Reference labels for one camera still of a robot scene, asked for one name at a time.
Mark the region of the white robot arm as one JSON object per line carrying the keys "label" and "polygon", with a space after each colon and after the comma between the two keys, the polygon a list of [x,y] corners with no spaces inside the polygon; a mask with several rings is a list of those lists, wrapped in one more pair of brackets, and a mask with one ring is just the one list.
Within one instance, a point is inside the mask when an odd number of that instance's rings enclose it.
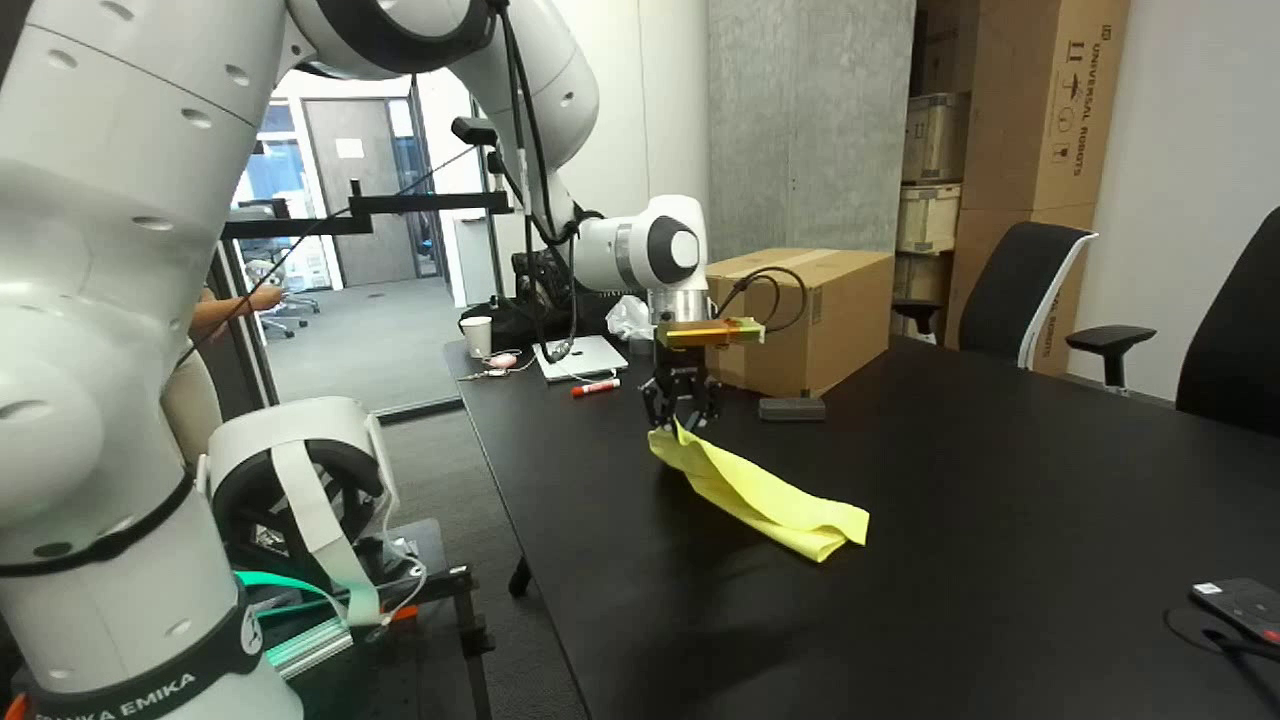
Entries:
{"label": "white robot arm", "polygon": [[306,720],[166,413],[267,97],[295,67],[451,73],[585,290],[660,315],[706,306],[692,198],[600,217],[560,183],[598,77],[551,0],[6,0],[0,566],[31,720]]}

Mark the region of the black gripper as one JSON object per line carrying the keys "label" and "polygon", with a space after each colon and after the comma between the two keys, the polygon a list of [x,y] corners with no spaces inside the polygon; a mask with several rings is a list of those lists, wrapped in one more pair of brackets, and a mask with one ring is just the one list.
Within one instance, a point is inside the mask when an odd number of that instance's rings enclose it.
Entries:
{"label": "black gripper", "polygon": [[676,423],[676,406],[671,399],[692,399],[685,413],[685,423],[692,431],[708,431],[712,423],[712,374],[708,374],[708,347],[706,343],[660,343],[655,347],[655,389],[660,397],[653,399],[653,429],[671,429]]}

